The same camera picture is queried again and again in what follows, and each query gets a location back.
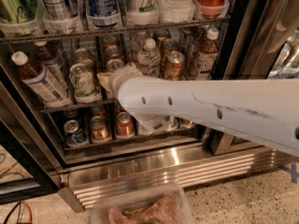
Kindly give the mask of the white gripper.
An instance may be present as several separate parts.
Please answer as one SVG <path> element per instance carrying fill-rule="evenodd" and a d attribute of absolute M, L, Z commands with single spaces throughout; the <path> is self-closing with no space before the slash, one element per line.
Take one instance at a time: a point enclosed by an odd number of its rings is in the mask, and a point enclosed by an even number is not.
<path fill-rule="evenodd" d="M 136 63 L 129 62 L 125 67 L 110 73 L 97 73 L 99 84 L 105 89 L 107 98 L 117 98 L 121 85 L 132 77 L 139 77 L 142 73 L 137 69 Z"/>

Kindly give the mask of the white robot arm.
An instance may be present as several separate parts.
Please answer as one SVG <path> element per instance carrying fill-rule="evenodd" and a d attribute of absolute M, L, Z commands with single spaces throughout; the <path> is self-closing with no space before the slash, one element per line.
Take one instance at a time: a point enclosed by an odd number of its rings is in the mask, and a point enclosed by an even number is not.
<path fill-rule="evenodd" d="M 298 79 L 171 81 L 133 64 L 97 78 L 151 133 L 174 116 L 299 156 Z"/>

